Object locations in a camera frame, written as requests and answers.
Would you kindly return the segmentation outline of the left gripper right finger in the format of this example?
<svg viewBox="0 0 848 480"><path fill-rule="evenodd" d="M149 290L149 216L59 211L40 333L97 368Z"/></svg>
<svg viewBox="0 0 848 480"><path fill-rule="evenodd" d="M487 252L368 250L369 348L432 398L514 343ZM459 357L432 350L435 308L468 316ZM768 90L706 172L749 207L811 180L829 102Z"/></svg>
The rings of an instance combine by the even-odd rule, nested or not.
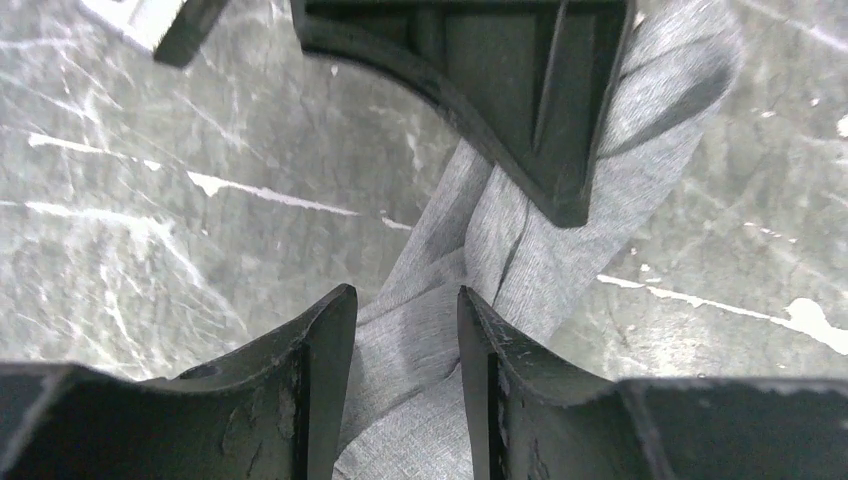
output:
<svg viewBox="0 0 848 480"><path fill-rule="evenodd" d="M591 374L457 304L477 479L843 479L847 385L832 379Z"/></svg>

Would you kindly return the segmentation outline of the grey cloth napkin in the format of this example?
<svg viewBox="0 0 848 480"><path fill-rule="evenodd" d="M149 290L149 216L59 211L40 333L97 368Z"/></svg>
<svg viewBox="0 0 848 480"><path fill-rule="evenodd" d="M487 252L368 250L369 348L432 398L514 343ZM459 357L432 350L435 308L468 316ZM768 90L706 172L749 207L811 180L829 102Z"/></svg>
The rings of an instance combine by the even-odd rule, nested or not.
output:
<svg viewBox="0 0 848 480"><path fill-rule="evenodd" d="M553 226L502 169L459 144L382 289L359 310L334 478L471 477L460 288L549 341L678 184L742 51L725 1L672 1L637 27L583 227Z"/></svg>

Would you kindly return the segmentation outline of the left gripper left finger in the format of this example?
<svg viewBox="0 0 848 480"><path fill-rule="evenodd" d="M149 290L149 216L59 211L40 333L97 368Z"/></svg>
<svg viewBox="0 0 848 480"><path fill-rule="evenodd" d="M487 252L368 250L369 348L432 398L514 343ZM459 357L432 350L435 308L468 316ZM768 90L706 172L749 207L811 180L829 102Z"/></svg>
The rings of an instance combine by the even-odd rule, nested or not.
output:
<svg viewBox="0 0 848 480"><path fill-rule="evenodd" d="M328 479L354 345L342 284L297 318L167 379L1 367L5 479Z"/></svg>

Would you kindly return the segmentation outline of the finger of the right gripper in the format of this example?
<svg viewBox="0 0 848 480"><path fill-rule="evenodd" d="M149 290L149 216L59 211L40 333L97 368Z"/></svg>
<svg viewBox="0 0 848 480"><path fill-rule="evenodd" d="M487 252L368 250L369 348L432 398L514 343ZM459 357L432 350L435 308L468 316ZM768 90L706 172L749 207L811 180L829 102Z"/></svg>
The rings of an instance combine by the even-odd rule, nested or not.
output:
<svg viewBox="0 0 848 480"><path fill-rule="evenodd" d="M413 90L555 226L586 224L633 1L295 1L303 51Z"/></svg>

